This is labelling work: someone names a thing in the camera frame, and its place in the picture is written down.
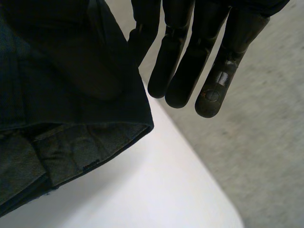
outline gray fabric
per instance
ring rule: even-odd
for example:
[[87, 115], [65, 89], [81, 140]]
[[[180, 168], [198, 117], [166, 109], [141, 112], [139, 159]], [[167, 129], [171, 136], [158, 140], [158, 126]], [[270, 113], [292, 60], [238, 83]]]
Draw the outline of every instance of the gray fabric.
[[46, 172], [29, 141], [19, 132], [0, 139], [0, 205]]
[[39, 197], [46, 179], [47, 192], [56, 189], [117, 156], [145, 130], [145, 125], [114, 123], [63, 124], [30, 137], [27, 129], [1, 132], [0, 217], [31, 201], [32, 192]]

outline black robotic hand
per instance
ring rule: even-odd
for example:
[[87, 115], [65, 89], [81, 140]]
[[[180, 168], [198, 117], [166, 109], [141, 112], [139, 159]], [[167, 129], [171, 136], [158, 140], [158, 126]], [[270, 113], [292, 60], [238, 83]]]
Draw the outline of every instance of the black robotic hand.
[[[263, 5], [261, 0], [252, 0], [251, 4], [244, 0], [163, 0], [167, 27], [148, 84], [149, 94], [155, 98], [165, 97], [171, 107], [184, 107], [228, 17], [217, 57], [195, 104], [199, 115], [214, 117], [248, 46], [264, 29], [270, 16], [288, 1], [264, 1], [268, 5]], [[137, 24], [128, 43], [140, 65], [158, 32], [161, 0], [132, 0], [132, 5]], [[190, 43], [177, 66], [193, 11]]]

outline black cloth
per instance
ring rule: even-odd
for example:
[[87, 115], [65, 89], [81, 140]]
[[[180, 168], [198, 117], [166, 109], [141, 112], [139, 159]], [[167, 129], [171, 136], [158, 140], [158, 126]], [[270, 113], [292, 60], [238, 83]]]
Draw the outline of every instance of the black cloth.
[[97, 1], [96, 23], [123, 85], [111, 101], [62, 80], [0, 7], [0, 217], [103, 165], [153, 129], [138, 67], [107, 4]]

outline floor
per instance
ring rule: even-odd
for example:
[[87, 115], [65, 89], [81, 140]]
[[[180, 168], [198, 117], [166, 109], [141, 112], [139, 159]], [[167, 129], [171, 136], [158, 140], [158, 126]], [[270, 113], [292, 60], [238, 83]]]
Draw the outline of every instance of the floor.
[[[131, 0], [107, 2], [128, 37], [135, 26]], [[176, 110], [160, 101], [236, 205], [246, 228], [304, 228], [303, 11], [303, 0], [291, 0], [272, 17], [248, 49], [215, 118], [199, 117], [194, 103], [220, 39], [188, 105]], [[140, 67], [145, 81], [164, 28], [162, 14], [159, 35]]]

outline white table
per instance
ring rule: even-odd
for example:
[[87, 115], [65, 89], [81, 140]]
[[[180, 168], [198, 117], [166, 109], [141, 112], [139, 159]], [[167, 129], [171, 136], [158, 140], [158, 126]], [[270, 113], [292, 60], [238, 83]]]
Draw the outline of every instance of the white table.
[[99, 169], [0, 218], [1, 228], [242, 228], [159, 104], [154, 131]]

